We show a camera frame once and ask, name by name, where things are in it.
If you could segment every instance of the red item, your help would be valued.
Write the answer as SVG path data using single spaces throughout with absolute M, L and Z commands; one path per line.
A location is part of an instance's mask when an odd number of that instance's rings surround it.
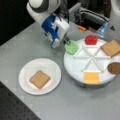
M 96 45 L 98 41 L 98 38 L 95 35 L 88 35 L 85 38 L 85 44 L 86 45 Z

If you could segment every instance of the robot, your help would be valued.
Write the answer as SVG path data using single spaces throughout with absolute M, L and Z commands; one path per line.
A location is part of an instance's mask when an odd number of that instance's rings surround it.
M 39 23 L 43 32 L 50 40 L 51 47 L 56 48 L 63 43 L 70 43 L 67 32 L 70 25 L 61 17 L 54 14 L 61 0 L 29 0 L 27 10 L 32 18 Z
M 111 0 L 111 15 L 105 30 L 107 40 L 117 39 L 120 41 L 120 0 Z

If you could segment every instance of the table surface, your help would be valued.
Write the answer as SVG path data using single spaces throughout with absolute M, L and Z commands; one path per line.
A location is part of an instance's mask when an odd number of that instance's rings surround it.
M 80 32 L 74 24 L 68 36 L 80 40 L 91 32 Z M 120 76 L 101 89 L 80 88 L 63 65 L 64 46 L 51 49 L 37 23 L 0 47 L 0 80 L 42 120 L 116 120 L 120 116 Z M 22 90 L 18 75 L 31 60 L 49 58 L 61 68 L 62 80 L 52 92 L 34 96 Z

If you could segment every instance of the food item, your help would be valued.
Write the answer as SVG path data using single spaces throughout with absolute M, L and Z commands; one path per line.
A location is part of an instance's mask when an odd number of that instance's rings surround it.
M 84 73 L 84 83 L 86 84 L 99 84 L 99 76 L 97 72 L 85 72 Z
M 38 71 L 30 79 L 30 82 L 33 83 L 37 88 L 41 89 L 49 80 L 50 77 L 47 74 L 43 73 L 42 71 Z
M 111 74 L 120 74 L 120 62 L 110 63 L 107 69 Z
M 66 52 L 74 55 L 78 51 L 78 45 L 75 41 L 71 40 L 70 44 L 65 45 Z
M 120 52 L 120 45 L 116 40 L 112 40 L 102 45 L 101 49 L 106 53 L 106 55 L 113 57 Z
M 98 38 L 95 35 L 88 35 L 85 38 L 85 44 L 86 45 L 96 45 L 98 41 Z

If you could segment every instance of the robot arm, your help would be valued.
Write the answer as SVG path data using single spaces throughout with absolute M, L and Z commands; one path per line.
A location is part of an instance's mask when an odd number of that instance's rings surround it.
M 27 10 L 32 18 L 40 24 L 45 35 L 51 41 L 51 47 L 56 48 L 65 40 L 70 26 L 53 12 L 60 6 L 61 0 L 29 0 Z

